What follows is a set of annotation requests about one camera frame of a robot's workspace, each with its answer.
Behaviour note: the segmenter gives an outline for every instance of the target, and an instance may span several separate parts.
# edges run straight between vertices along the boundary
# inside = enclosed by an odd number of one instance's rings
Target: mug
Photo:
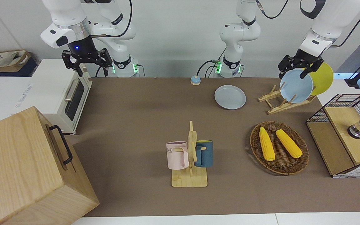
[[[213,141],[198,140],[195,146],[197,161],[194,165],[199,168],[209,168],[213,165]]]
[[[189,166],[187,142],[172,141],[166,143],[167,166],[179,170]]]

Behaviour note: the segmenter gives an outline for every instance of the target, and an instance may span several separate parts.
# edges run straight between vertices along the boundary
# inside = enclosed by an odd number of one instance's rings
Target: wooden box
[[[65,142],[35,107],[0,121],[0,224],[69,225],[99,205]]]
[[[326,167],[333,177],[360,168],[360,139],[351,137],[347,129],[360,120],[353,107],[324,107],[328,122],[307,122]]]

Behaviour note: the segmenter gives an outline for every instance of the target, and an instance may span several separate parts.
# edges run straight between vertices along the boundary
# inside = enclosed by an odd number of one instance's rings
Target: brown table mat
[[[277,78],[211,78],[196,87],[189,78],[93,81],[77,135],[67,137],[101,202],[87,217],[360,211],[360,179],[331,178],[305,124],[319,101],[270,116],[257,101]],[[245,92],[244,107],[217,105],[214,92],[225,84]],[[165,143],[187,141],[189,121],[198,139],[214,143],[206,188],[170,185]],[[307,168],[279,177],[254,163],[244,146],[263,121],[285,123],[304,138]]]

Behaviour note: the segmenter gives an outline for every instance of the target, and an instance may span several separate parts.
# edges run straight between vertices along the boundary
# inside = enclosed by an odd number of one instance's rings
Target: oven door
[[[70,120],[68,121],[68,124],[71,124],[73,132],[76,130],[89,91],[89,87],[83,77],[76,77],[77,78],[72,81],[69,91],[64,99],[66,106],[63,111],[65,117]]]

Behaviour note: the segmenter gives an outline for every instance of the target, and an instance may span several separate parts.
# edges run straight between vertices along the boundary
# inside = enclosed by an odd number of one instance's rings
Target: round wicker tray
[[[270,140],[272,141],[274,154],[276,159],[273,161],[266,161],[263,158],[262,148],[259,140],[259,129],[264,127],[269,134]],[[300,158],[293,158],[281,144],[280,140],[276,136],[276,131],[282,129],[285,131],[291,139],[301,148],[302,156]],[[294,131],[291,127],[275,121],[266,121],[260,123],[254,127],[250,136],[250,145],[254,156],[257,160],[268,170],[282,174],[291,175],[301,172],[309,161],[308,147],[302,137]]]

